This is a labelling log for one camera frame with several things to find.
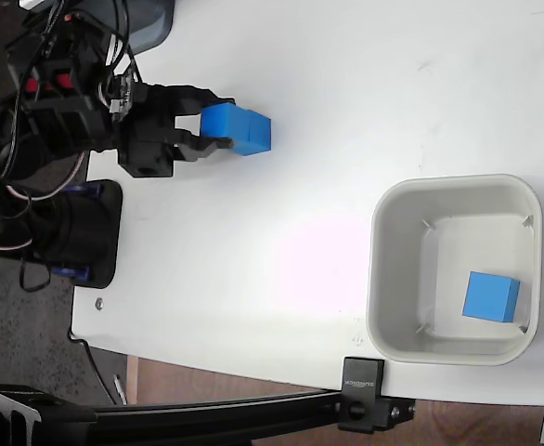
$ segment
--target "floor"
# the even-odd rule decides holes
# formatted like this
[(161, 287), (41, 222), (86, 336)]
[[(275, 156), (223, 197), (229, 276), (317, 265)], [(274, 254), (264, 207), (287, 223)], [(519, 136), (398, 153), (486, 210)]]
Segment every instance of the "floor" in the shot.
[[(14, 88), (4, 45), (18, 35), (23, 17), (17, 7), (0, 7), (0, 98)], [(70, 170), (71, 163), (63, 160), (43, 169), (32, 183), (39, 190), (52, 188)], [(30, 269), (27, 280), (42, 282), (45, 274), (44, 269)], [(18, 277), (19, 264), (0, 259), (0, 383), (37, 387), (83, 404), (107, 404), (84, 349), (66, 340), (73, 288), (53, 278), (44, 291), (29, 295), (20, 290)], [(95, 356), (109, 382), (113, 374), (125, 376), (124, 355), (95, 350)]]

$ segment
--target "blue block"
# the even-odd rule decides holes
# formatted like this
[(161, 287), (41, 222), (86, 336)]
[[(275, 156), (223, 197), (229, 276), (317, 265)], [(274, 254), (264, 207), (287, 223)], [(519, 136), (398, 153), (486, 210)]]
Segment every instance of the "blue block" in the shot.
[(503, 276), (471, 272), (462, 315), (487, 321), (513, 322), (520, 283)]
[(225, 103), (202, 110), (200, 135), (231, 138), (233, 151), (246, 156), (271, 150), (270, 125), (268, 118), (255, 111)]

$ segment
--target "black cable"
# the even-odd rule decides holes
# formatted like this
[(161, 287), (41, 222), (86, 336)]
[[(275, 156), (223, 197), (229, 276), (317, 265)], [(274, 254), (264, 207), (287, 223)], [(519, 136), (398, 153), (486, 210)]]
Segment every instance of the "black cable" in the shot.
[(123, 55), (128, 53), (128, 48), (130, 45), (130, 14), (129, 9), (127, 5), (127, 0), (121, 0), (122, 7), (123, 7), (123, 41), (122, 41), (122, 49), (117, 55), (117, 58), (115, 61), (109, 65), (107, 77), (105, 78), (105, 83), (103, 84), (105, 86), (105, 90), (109, 89), (109, 84), (111, 82), (111, 78), (113, 77), (113, 72), (117, 68), (117, 66), (120, 64), (120, 62), (123, 59)]
[(7, 216), (7, 215), (2, 214), (0, 212), (0, 217), (3, 218), (4, 220), (11, 220), (11, 219), (14, 219), (14, 218), (20, 218), (20, 217), (24, 216), (25, 214), (27, 214), (31, 210), (31, 206), (32, 206), (32, 197), (31, 197), (31, 194), (28, 191), (26, 191), (24, 188), (21, 188), (17, 184), (10, 184), (10, 186), (12, 186), (13, 188), (17, 187), (17, 188), (20, 188), (20, 190), (22, 190), (22, 192), (23, 192), (22, 194), (26, 196), (27, 205), (24, 207), (24, 209), (17, 212), (17, 214), (15, 214), (14, 216)]
[[(111, 2), (113, 3), (113, 15), (115, 17), (114, 29), (118, 32), (120, 30), (120, 9), (117, 7), (117, 0), (111, 0)], [(113, 44), (113, 54), (111, 55), (110, 63), (113, 63), (115, 61), (115, 54), (117, 53), (119, 42), (119, 39), (115, 39), (115, 43)]]
[(97, 377), (98, 382), (101, 384), (101, 387), (105, 391), (105, 394), (107, 395), (111, 403), (117, 405), (115, 398), (113, 398), (111, 392), (109, 392), (109, 389), (105, 385), (105, 381), (103, 381), (101, 373), (98, 371), (97, 363), (95, 362), (95, 358), (93, 358), (93, 353), (92, 351), (90, 351), (90, 346), (88, 345), (88, 343), (84, 339), (74, 337), (74, 333), (71, 332), (71, 327), (68, 329), (68, 340), (73, 344), (82, 344), (84, 346), (84, 351), (86, 352), (86, 356), (88, 357), (88, 361), (90, 362), (90, 366), (92, 367), (93, 372), (95, 372), (95, 376)]
[[(125, 37), (118, 30), (116, 30), (114, 28), (111, 28), (109, 25), (107, 25), (106, 23), (104, 23), (101, 20), (97, 19), (97, 17), (93, 16), (90, 12), (85, 11), (83, 9), (73, 9), (71, 11), (71, 13), (75, 14), (81, 20), (87, 20), (92, 25), (95, 25), (97, 28), (99, 28), (100, 30), (102, 30), (105, 33), (113, 34), (118, 41), (124, 42)], [(137, 63), (136, 63), (136, 57), (134, 55), (134, 51), (132, 51), (132, 47), (130, 47), (129, 45), (122, 46), (122, 48), (120, 49), (119, 54), (122, 54), (122, 53), (125, 53), (125, 52), (127, 52), (127, 55), (130, 58), (130, 64), (132, 65), (132, 67), (134, 69), (134, 73), (136, 74), (136, 78), (137, 78), (138, 82), (142, 82), (142, 76), (140, 75), (140, 70), (138, 69), (138, 66), (137, 66)], [(117, 60), (115, 59), (112, 62), (112, 64), (105, 67), (108, 70), (107, 79), (110, 79), (110, 77), (113, 76), (113, 70), (115, 70), (115, 68), (117, 66), (117, 63), (119, 63), (119, 62), (117, 62)]]
[(54, 4), (54, 6), (51, 8), (51, 11), (49, 12), (49, 16), (47, 18), (47, 25), (45, 26), (45, 30), (41, 33), (41, 43), (35, 49), (31, 60), (27, 65), (27, 68), (20, 77), (19, 89), (17, 90), (16, 100), (14, 103), (14, 119), (12, 120), (12, 140), (10, 141), (10, 152), (8, 153), (8, 156), (6, 158), (6, 165), (4, 166), (4, 170), (2, 171), (2, 175), (0, 176), (0, 178), (6, 178), (6, 176), (12, 170), (12, 164), (14, 163), (17, 148), (19, 145), (19, 120), (21, 115), (21, 113), (19, 112), (20, 103), (22, 101), (22, 96), (24, 95), (24, 90), (26, 88), (27, 82), (29, 81), (29, 77), (31, 76), (32, 69), (34, 68), (35, 63), (37, 63), (39, 56), (41, 56), (41, 53), (44, 51), (45, 47), (49, 43), (53, 32), (55, 31), (56, 24), (61, 19), (63, 19), (66, 12), (66, 5), (68, 3), (69, 0), (60, 0), (59, 3)]
[(25, 286), (24, 276), (27, 268), (27, 260), (25, 255), (20, 258), (19, 285), (22, 291), (26, 293), (36, 293), (37, 291), (41, 291), (49, 286), (49, 284), (51, 283), (51, 267), (49, 267), (49, 265), (46, 263), (44, 263), (44, 266), (47, 268), (47, 280), (45, 282), (39, 283), (38, 285)]

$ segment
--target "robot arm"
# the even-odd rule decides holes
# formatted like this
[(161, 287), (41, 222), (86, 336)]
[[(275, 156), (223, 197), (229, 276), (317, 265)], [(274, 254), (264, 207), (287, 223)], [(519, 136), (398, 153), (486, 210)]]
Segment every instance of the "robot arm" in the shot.
[[(55, 31), (47, 35), (51, 20)], [(0, 256), (42, 263), (82, 286), (104, 287), (115, 269), (119, 185), (63, 183), (40, 194), (14, 181), (76, 154), (77, 168), (85, 152), (104, 150), (116, 150), (133, 177), (170, 177), (174, 162), (233, 147), (230, 138), (176, 129), (175, 117), (234, 100), (189, 85), (144, 84), (133, 56), (123, 74), (113, 75), (105, 60), (116, 32), (83, 12), (52, 9), (24, 26), (6, 49), (19, 91), (0, 101)]]

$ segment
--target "white plastic container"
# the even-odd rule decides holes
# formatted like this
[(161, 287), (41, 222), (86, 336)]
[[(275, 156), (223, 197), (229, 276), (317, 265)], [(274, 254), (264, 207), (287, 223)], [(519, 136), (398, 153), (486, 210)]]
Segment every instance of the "white plastic container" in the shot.
[[(405, 362), (499, 365), (536, 333), (542, 210), (518, 177), (414, 179), (380, 199), (372, 225), (367, 326)], [(471, 271), (520, 281), (513, 322), (462, 316)]]

